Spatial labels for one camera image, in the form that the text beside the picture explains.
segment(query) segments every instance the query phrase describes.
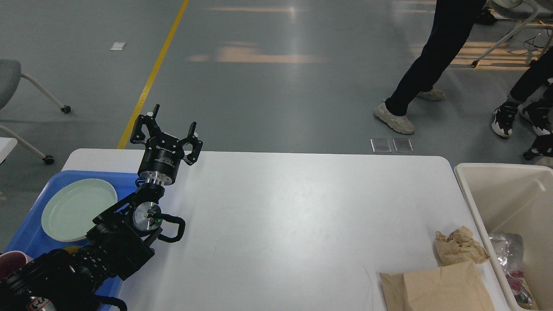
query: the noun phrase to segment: gray floor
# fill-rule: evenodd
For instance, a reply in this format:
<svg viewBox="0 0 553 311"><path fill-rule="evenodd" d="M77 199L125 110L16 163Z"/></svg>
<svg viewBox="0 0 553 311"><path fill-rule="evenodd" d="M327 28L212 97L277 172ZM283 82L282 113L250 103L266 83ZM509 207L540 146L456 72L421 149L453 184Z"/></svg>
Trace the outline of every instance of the gray floor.
<svg viewBox="0 0 553 311"><path fill-rule="evenodd" d="M73 111L63 115L27 81L1 110L1 124L56 163L17 146L1 165L0 250L73 150L116 148L181 4L2 3L0 58L18 59ZM372 154L371 138L405 137L372 109L420 53L433 10L422 0L190 0L143 113L161 104L158 123L176 136L197 121L208 151ZM468 65L512 27L476 25L436 85L447 99L412 102L413 154L528 164L530 127L517 120L507 140L490 122L526 69L522 42L535 31ZM109 51L113 42L127 46Z"/></svg>

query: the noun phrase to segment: brown paper bag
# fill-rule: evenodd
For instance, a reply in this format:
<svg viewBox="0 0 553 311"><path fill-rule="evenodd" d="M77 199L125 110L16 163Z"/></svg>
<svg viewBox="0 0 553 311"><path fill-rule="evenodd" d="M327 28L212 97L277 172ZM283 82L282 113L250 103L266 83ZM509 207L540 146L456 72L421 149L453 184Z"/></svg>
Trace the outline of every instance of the brown paper bag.
<svg viewBox="0 0 553 311"><path fill-rule="evenodd" d="M474 262L426 271L380 274L388 311L493 311Z"/></svg>
<svg viewBox="0 0 553 311"><path fill-rule="evenodd" d="M436 231L436 252L445 265L472 260L483 263L489 259L486 250L472 238L472 231L463 226L449 236Z"/></svg>

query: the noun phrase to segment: blue tray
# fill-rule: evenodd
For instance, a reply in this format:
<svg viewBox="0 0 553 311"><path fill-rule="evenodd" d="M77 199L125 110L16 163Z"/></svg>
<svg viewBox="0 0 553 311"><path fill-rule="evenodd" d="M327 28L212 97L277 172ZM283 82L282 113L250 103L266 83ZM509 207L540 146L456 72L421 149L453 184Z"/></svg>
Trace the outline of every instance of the blue tray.
<svg viewBox="0 0 553 311"><path fill-rule="evenodd" d="M117 192L117 199L121 200L131 192L136 190L134 181L138 176L130 173L109 173L109 172L87 172L83 170L66 170L55 174L48 180L46 186L38 196L33 207L23 220L23 223L19 227L19 230L13 236L11 242L6 248L8 251L22 251L29 255L31 258L37 258L38 256L49 252L57 248L63 248L69 245L85 245L88 240L79 242L60 242L52 239L42 229L41 218L44 207L48 201L56 194L61 188L86 178L98 178L103 179L113 185ZM109 278L104 284L96 291L96 294L101 296L115 297L119 292L121 283L123 281L119 277ZM103 306L100 310L109 310L109 306Z"/></svg>

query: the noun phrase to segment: yellow floor line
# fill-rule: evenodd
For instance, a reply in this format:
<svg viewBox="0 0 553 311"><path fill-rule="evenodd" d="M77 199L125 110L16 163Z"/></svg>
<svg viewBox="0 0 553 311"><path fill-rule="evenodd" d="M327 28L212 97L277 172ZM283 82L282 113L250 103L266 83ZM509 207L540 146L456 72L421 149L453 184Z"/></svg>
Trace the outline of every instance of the yellow floor line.
<svg viewBox="0 0 553 311"><path fill-rule="evenodd" d="M121 139L119 140L119 144L117 144L117 149L124 149L127 145L127 142L129 141L129 138L131 136L131 132L134 127L134 120L138 117L140 114L140 111L142 110L142 106L144 106L144 102L146 102L146 98L148 97L148 94L150 93L150 89L152 88L152 84L154 83L155 76L157 76L159 68L161 67L161 64L163 63L163 59L165 58L165 54L167 54L167 50L169 49L169 46L171 45L171 41L173 40L173 36L175 35L176 29L179 26L180 19L182 18L182 15L184 14L184 11L186 10L186 6L188 5L189 0L184 0L182 2L182 6L180 7L180 10L178 14L175 17L175 21L173 22L173 25L171 26L171 30L169 31L169 34L167 35L167 38L165 39L165 43L163 44L163 47L161 48L161 51L159 52L158 59L155 61L154 67L152 68L152 71L150 72L150 76L148 77L148 81L146 81L146 85L144 86L144 89L142 90L142 94L140 95L140 98L138 99L138 102L136 106L134 107L133 113L129 119L129 122L127 123L127 126L125 127L125 130L123 131L123 135L121 136Z"/></svg>

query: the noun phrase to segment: chair leg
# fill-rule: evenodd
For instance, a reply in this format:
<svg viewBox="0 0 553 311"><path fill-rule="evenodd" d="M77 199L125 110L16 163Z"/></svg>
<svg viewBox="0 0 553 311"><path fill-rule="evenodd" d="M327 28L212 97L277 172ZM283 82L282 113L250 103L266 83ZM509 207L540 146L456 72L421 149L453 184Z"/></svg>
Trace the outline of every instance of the chair leg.
<svg viewBox="0 0 553 311"><path fill-rule="evenodd" d="M541 49L540 55L538 55L538 59L540 59L545 54L547 49L551 46L551 43L553 43L553 35L549 36L549 39L547 40L547 44L544 46L543 49Z"/></svg>
<svg viewBox="0 0 553 311"><path fill-rule="evenodd" d="M52 93L50 93L46 88L38 83L38 81L36 81L33 77L23 73L21 74L21 77L29 80L32 84L34 84L34 86L36 86L37 89L39 89L44 95L46 95L46 97L48 97L54 104L56 104L56 106L59 107L63 113L67 114L71 111L70 106L62 104L56 97L54 97L54 95L52 95Z"/></svg>
<svg viewBox="0 0 553 311"><path fill-rule="evenodd" d="M0 125L0 131L4 131L4 132L10 134L11 136L13 136L13 138L17 139L18 143L22 144L25 148L27 148L29 151L34 153L37 157L42 159L42 161L44 161L44 163L52 164L54 162L54 158L51 155L46 155L46 154L42 153L40 150L36 149L29 142L24 140L21 136L15 134L11 129Z"/></svg>
<svg viewBox="0 0 553 311"><path fill-rule="evenodd" d="M522 21L519 25L517 25L513 30L511 30L510 33L506 34L503 38L501 38L501 40L497 41L496 44L494 44L491 48L489 48L487 51L485 51L482 55L480 55L476 60L474 60L471 64L471 67L475 68L476 66L478 66L478 63L483 59L485 58L486 56L488 56L493 50L495 50L498 46L500 46L501 44L503 44L505 41L509 40L509 38L511 38L512 36L518 34L521 30L523 30L523 28L528 24L530 23L531 21L533 21L536 16L538 16L538 4L534 2L534 0L524 0L524 2L526 4L528 4L529 6L532 7L532 9L534 11L532 11L532 14L530 15L530 17L528 17L527 19L525 19L524 21Z"/></svg>

